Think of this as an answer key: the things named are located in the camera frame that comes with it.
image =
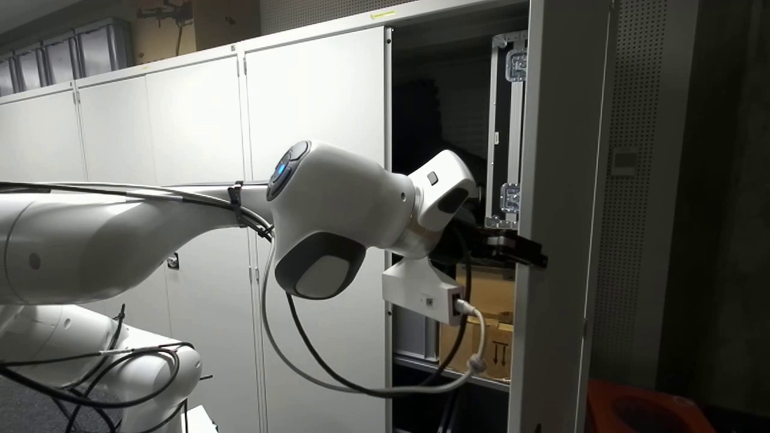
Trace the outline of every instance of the ceiling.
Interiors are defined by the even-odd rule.
[[[24,27],[80,0],[0,0],[0,33]]]

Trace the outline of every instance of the shelf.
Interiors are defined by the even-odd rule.
[[[429,359],[414,359],[414,355],[397,354],[394,355],[394,365],[434,373],[438,363],[429,361]],[[480,386],[480,388],[487,388],[487,390],[495,390],[495,392],[509,392],[511,390],[509,380],[493,380],[493,378],[483,378],[483,375],[475,375],[469,383]]]

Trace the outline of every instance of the cardboard box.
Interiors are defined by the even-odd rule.
[[[511,323],[495,323],[488,327],[487,349],[483,349],[483,375],[511,380],[511,365],[512,365],[512,325]]]
[[[465,268],[457,264],[457,287],[465,288]],[[473,304],[483,315],[515,313],[512,269],[505,268],[473,268]]]
[[[487,346],[483,346],[483,378],[495,380],[511,380],[511,365],[512,365],[512,323],[511,315],[487,317]],[[438,336],[438,359],[446,359],[457,339],[459,327],[441,327]],[[447,365],[454,373],[463,373],[467,365],[467,359],[480,346],[480,321],[469,317],[465,339],[457,349],[457,355]]]
[[[447,325],[441,327],[441,335],[438,335],[438,359],[441,361],[447,359],[457,335],[459,335],[459,327],[447,327]],[[463,345],[457,349],[457,355],[453,359],[453,363],[447,367],[465,371],[467,367],[465,363],[477,351],[477,346],[480,346],[480,321],[469,317],[467,327],[465,327]]]
[[[503,268],[473,268],[473,304],[483,313],[487,317],[487,349],[483,349],[483,363],[487,378],[501,378],[511,380],[511,361],[512,361],[512,310],[515,310],[515,280],[512,269]],[[457,268],[454,281],[465,288],[465,268]],[[465,371],[467,359],[480,346],[480,323],[475,317],[467,321],[467,335],[463,339],[463,346],[451,363],[451,371]],[[442,361],[454,339],[459,327],[441,325],[438,329],[438,359]]]

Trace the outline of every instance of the locker door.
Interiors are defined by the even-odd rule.
[[[244,181],[237,57],[146,75],[159,186]],[[203,354],[204,404],[221,430],[258,430],[254,291],[246,232],[213,232],[179,251],[165,269],[173,336]]]
[[[385,28],[367,28],[268,51],[246,52],[254,177],[299,139],[356,152],[385,165]],[[382,388],[385,355],[385,256],[368,251],[356,281],[333,300],[300,304],[299,313],[317,351],[356,383]],[[300,345],[284,291],[272,281],[268,300],[276,341],[292,361],[326,378]],[[337,395],[293,375],[268,346],[270,430],[376,433],[388,428],[382,399]]]
[[[71,91],[0,103],[0,145],[0,176],[7,181],[85,177]]]
[[[548,268],[518,264],[509,430],[583,430],[601,176],[606,168],[604,0],[534,0],[519,162],[519,236]]]

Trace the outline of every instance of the white cabinet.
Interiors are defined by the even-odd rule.
[[[385,28],[256,51],[246,52],[246,63],[256,181],[270,177],[280,156],[300,139],[385,163]],[[382,269],[385,256],[368,251],[364,269],[343,295],[326,304],[299,300],[317,351],[368,388],[382,388],[391,367]],[[300,345],[284,291],[274,281],[268,310],[290,359],[326,378]],[[268,345],[262,354],[270,430],[385,433],[382,399],[321,390],[293,375]]]
[[[165,269],[173,336],[203,355],[203,380],[190,407],[204,404],[221,430],[258,430],[258,351],[254,287],[244,229],[213,232],[179,251]]]
[[[156,181],[244,181],[237,57],[146,75]]]
[[[244,181],[242,85],[237,55],[146,75],[151,155],[159,186]],[[256,430],[256,310],[244,229],[213,232],[165,269],[171,335],[203,354],[192,404],[221,430]]]
[[[83,152],[88,177],[96,182],[155,186],[151,123],[145,78],[92,82],[80,90]],[[171,335],[165,269],[140,287],[88,307],[115,315],[125,304],[125,323]]]
[[[0,103],[0,176],[83,181],[77,111],[71,91]]]
[[[80,119],[89,181],[156,182],[145,78],[83,86]]]

